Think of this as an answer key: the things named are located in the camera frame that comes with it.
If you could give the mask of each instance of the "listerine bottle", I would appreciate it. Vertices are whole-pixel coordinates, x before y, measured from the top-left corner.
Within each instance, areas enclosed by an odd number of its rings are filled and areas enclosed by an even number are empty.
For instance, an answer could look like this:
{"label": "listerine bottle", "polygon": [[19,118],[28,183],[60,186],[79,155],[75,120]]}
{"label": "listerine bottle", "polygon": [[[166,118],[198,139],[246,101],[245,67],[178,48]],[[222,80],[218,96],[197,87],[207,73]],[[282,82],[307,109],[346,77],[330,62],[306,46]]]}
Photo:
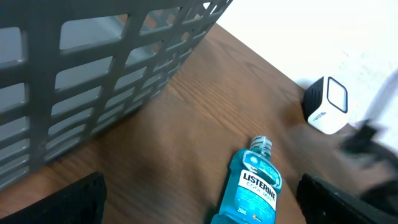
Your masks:
{"label": "listerine bottle", "polygon": [[211,224],[275,223],[282,177],[270,162],[271,147],[267,137],[256,136],[250,149],[242,149],[233,156],[221,208]]}

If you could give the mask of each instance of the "listerine logo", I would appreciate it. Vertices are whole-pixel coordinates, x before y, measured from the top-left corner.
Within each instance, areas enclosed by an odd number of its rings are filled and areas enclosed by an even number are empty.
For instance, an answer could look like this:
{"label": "listerine logo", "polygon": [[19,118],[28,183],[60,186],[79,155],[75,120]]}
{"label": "listerine logo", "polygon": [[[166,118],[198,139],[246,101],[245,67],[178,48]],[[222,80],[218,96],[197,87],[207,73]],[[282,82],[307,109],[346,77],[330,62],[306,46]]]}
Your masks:
{"label": "listerine logo", "polygon": [[252,156],[252,157],[250,158],[250,161],[252,161],[253,163],[257,163],[257,162],[258,162],[257,158],[254,157],[254,156]]}
{"label": "listerine logo", "polygon": [[321,118],[324,115],[326,115],[326,112],[322,112],[322,113],[318,114],[318,116],[316,116],[313,121],[318,121],[318,119]]}
{"label": "listerine logo", "polygon": [[248,173],[243,174],[243,179],[256,184],[259,188],[264,190],[265,193],[267,193],[272,199],[275,200],[275,192],[273,191],[273,189],[271,189],[271,187],[268,187],[262,180]]}

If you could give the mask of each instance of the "white wall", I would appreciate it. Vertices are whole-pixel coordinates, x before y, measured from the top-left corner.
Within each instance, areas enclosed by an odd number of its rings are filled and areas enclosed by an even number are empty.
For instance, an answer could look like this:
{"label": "white wall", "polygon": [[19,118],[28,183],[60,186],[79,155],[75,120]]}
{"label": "white wall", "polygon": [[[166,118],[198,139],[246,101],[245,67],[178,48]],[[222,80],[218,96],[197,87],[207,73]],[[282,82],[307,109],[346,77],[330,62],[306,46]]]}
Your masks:
{"label": "white wall", "polygon": [[[218,24],[304,88],[336,76],[358,102],[353,125],[398,69],[398,0],[234,0]],[[393,101],[380,139],[398,151],[398,97]]]}

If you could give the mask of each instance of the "black object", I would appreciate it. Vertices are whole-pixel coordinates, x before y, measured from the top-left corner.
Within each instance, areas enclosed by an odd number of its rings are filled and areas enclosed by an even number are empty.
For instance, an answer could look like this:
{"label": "black object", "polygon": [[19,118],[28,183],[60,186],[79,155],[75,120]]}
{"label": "black object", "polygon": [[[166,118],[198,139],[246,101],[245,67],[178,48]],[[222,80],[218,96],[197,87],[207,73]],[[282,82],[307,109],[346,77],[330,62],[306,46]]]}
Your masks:
{"label": "black object", "polygon": [[308,117],[316,111],[322,104],[323,95],[323,77],[312,84],[304,92],[302,101],[302,108],[304,113],[304,119],[308,121]]}
{"label": "black object", "polygon": [[[372,166],[379,161],[386,161],[393,169],[392,172],[397,172],[397,156],[390,150],[372,141],[377,131],[377,128],[369,125],[369,121],[365,121],[361,129],[354,136],[342,143],[341,149],[345,151],[345,153],[370,156],[370,158],[373,159],[368,166]],[[397,179],[390,180],[367,190],[362,194],[361,198],[373,207],[398,217]]]}
{"label": "black object", "polygon": [[397,217],[309,174],[304,174],[298,183],[297,200],[308,224],[398,223]]}
{"label": "black object", "polygon": [[0,219],[0,223],[100,224],[105,200],[104,176],[94,172],[31,206]]}

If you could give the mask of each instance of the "bottle label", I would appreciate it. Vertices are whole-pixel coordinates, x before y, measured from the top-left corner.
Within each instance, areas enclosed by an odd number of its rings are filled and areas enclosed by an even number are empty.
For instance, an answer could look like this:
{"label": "bottle label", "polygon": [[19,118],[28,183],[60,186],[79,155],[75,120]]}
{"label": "bottle label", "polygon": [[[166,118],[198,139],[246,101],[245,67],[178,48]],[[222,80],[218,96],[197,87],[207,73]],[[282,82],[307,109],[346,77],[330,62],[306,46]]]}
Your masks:
{"label": "bottle label", "polygon": [[276,191],[265,180],[248,170],[242,170],[234,206],[237,212],[247,216],[246,221],[274,223],[276,200]]}

